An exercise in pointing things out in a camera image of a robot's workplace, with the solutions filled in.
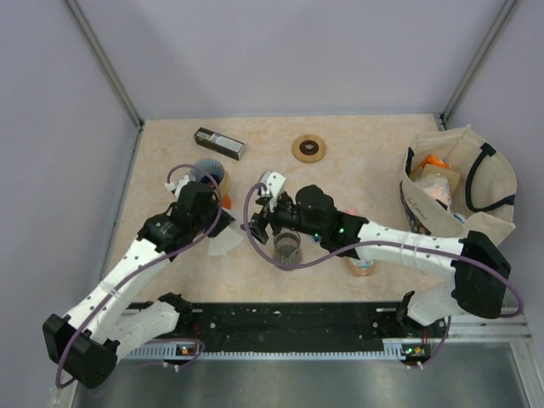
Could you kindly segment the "left aluminium frame post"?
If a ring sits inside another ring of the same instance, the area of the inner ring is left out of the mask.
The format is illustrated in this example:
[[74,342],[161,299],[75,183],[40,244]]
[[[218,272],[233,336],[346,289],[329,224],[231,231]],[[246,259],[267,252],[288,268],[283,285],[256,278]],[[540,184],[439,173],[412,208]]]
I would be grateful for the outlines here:
[[81,33],[91,55],[94,57],[97,66],[105,77],[108,85],[116,96],[117,101],[127,113],[133,125],[140,130],[145,121],[141,118],[132,100],[128,96],[127,90],[120,77],[118,76],[110,58],[102,47],[94,29],[90,25],[87,16],[85,15],[82,6],[76,0],[63,0],[63,5],[72,18],[76,28]]

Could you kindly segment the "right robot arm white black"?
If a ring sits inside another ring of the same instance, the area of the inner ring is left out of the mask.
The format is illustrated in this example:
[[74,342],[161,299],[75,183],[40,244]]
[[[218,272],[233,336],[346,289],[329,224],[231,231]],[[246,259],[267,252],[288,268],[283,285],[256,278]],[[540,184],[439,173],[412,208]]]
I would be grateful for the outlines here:
[[337,210],[314,184],[294,198],[273,194],[261,183],[251,190],[260,193],[261,209],[249,214],[249,207],[243,207],[243,228],[256,250],[268,241],[268,227],[275,233],[287,229],[319,237],[329,258],[381,261],[440,277],[437,285],[403,297],[396,323],[406,336],[453,315],[502,317],[511,266],[487,235],[470,230],[463,237],[444,238],[392,229]]

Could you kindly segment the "wooden ring dripper holder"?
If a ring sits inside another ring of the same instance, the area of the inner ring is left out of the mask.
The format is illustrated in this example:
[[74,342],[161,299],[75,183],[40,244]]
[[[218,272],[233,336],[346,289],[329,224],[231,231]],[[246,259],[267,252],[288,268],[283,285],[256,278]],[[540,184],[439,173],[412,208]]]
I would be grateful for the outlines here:
[[223,196],[227,196],[230,192],[230,189],[231,189],[231,185],[232,185],[232,179],[231,179],[231,176],[230,174],[225,171],[224,172],[224,177],[219,185],[219,188],[220,188],[220,191],[221,191],[221,194]]

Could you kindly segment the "white paper coffee filter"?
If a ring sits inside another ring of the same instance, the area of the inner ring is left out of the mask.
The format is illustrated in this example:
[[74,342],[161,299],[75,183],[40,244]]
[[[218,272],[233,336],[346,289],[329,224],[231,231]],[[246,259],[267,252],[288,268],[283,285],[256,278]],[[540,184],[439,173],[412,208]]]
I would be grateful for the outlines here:
[[243,240],[243,234],[238,223],[233,223],[209,242],[209,256],[224,256],[236,248]]

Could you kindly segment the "black rectangular box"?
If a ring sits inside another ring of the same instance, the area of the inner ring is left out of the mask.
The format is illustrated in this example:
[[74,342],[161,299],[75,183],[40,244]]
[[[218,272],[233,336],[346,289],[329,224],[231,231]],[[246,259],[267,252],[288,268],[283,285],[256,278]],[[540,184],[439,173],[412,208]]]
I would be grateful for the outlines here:
[[195,132],[194,140],[202,147],[237,161],[246,153],[246,145],[243,142],[204,127]]

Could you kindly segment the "glass flask carafe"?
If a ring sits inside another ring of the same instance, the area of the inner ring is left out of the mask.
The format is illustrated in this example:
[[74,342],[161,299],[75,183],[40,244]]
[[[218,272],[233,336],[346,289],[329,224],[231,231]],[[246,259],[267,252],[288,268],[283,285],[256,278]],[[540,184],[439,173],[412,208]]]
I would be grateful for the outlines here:
[[303,260],[301,237],[296,231],[283,230],[273,239],[272,258],[281,270],[289,270]]

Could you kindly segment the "orange glass carafe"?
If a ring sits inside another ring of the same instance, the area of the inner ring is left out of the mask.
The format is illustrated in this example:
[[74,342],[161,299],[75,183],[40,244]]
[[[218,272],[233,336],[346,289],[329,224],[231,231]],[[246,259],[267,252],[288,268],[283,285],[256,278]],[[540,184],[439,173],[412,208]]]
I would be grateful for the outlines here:
[[225,208],[225,209],[231,209],[232,208],[232,201],[231,201],[229,195],[225,195],[222,198],[222,208]]

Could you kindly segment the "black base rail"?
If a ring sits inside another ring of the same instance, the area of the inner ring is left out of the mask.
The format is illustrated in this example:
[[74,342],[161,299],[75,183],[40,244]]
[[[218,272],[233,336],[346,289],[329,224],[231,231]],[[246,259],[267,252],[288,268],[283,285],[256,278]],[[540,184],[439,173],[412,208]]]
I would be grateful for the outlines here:
[[192,303],[160,339],[198,338],[209,351],[377,350],[391,338],[439,338],[438,324],[397,319],[396,302]]

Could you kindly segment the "orange soap bottle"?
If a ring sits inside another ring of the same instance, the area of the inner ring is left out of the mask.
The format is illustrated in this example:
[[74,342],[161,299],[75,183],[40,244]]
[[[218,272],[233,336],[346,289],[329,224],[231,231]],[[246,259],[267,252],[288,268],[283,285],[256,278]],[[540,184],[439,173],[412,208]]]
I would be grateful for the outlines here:
[[373,273],[374,261],[371,259],[344,258],[349,273],[355,277],[368,276]]

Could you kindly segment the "beige tote bag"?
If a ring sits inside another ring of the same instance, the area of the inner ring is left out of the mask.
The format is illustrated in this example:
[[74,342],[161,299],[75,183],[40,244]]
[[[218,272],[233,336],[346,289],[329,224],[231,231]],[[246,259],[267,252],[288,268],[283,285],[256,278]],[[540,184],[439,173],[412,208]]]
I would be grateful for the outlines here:
[[[416,180],[429,156],[460,175],[451,204],[428,195]],[[514,230],[517,179],[507,158],[470,127],[418,133],[398,176],[399,197],[413,232],[464,237],[470,230],[500,245]]]

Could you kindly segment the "orange capped bottle in bag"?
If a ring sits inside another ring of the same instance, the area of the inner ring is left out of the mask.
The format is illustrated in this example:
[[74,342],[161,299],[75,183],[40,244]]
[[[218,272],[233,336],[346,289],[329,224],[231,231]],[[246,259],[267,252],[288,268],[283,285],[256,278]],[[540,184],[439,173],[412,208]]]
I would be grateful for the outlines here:
[[445,162],[439,159],[437,156],[429,155],[427,156],[420,164],[421,168],[425,168],[427,165],[432,165],[436,167],[442,167],[449,169],[450,166]]

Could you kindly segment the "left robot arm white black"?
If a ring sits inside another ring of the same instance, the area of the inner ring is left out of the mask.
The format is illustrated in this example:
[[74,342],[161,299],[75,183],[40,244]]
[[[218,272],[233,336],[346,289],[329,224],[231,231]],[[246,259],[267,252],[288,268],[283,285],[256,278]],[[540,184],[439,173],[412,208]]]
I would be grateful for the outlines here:
[[163,334],[183,337],[192,329],[189,303],[173,293],[130,318],[122,315],[181,252],[217,236],[234,220],[209,184],[188,181],[174,191],[176,200],[144,222],[113,270],[77,306],[43,323],[48,356],[57,365],[57,388],[67,385],[64,373],[87,389],[97,388],[134,349]]

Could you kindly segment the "right aluminium frame post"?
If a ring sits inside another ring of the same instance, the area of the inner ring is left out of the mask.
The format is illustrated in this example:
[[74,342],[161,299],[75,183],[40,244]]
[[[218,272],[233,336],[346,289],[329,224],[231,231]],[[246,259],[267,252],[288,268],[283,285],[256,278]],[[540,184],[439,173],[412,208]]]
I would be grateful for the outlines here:
[[496,46],[502,33],[507,28],[507,25],[512,17],[515,15],[519,4],[519,0],[507,0],[502,2],[496,17],[493,19],[489,30],[486,32],[482,42],[467,66],[467,69],[464,71],[461,80],[456,85],[456,88],[445,108],[442,112],[435,113],[433,115],[435,124],[439,131],[445,131],[449,128],[451,119],[457,112],[459,106],[467,95],[468,90],[471,88],[473,82],[483,68],[491,50]]

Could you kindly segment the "aluminium frame post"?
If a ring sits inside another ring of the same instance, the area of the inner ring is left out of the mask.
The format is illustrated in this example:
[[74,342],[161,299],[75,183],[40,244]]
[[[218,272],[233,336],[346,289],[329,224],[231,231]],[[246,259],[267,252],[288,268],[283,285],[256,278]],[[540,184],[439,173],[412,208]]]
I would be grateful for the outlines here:
[[433,115],[435,124],[439,131],[445,131],[449,128],[451,119],[457,112],[459,106],[467,95],[468,90],[471,88],[473,82],[483,68],[491,50],[496,46],[502,33],[507,28],[507,25],[512,17],[515,15],[519,4],[519,0],[507,0],[502,2],[496,17],[493,19],[489,30],[486,32],[482,42],[467,66],[467,69],[464,71],[461,80],[456,85],[456,88],[445,108],[442,112],[435,113]]
[[127,90],[120,77],[118,76],[110,58],[102,47],[94,29],[90,25],[87,16],[85,15],[82,6],[76,0],[63,0],[63,5],[72,18],[76,28],[81,33],[91,55],[94,57],[97,66],[105,77],[108,85],[116,96],[117,101],[127,113],[133,125],[140,130],[145,121],[141,118],[132,100],[128,96]]

